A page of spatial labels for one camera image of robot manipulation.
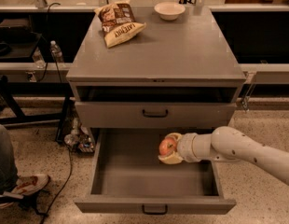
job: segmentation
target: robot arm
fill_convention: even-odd
[[[158,158],[161,161],[175,164],[181,161],[243,160],[258,166],[289,186],[289,153],[257,143],[236,129],[224,126],[211,134],[186,133],[175,139],[175,142],[176,148],[168,149],[167,153],[164,150],[161,153],[160,147],[168,145],[169,142],[160,144],[161,155]]]

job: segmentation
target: bowl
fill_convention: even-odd
[[[155,5],[154,9],[163,20],[176,20],[180,14],[185,12],[185,7],[175,2],[163,2]]]

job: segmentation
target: snack bag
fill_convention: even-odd
[[[145,28],[145,23],[135,22],[129,2],[129,0],[119,1],[95,9],[102,22],[108,48],[130,40]]]

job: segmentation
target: power outlet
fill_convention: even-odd
[[[36,82],[36,77],[34,75],[34,71],[27,71],[26,73],[26,78],[30,82]]]

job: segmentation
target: person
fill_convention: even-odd
[[[7,129],[0,124],[0,195],[4,191],[30,196],[41,190],[49,182],[46,174],[19,177],[14,151]],[[0,203],[5,208],[13,203]]]

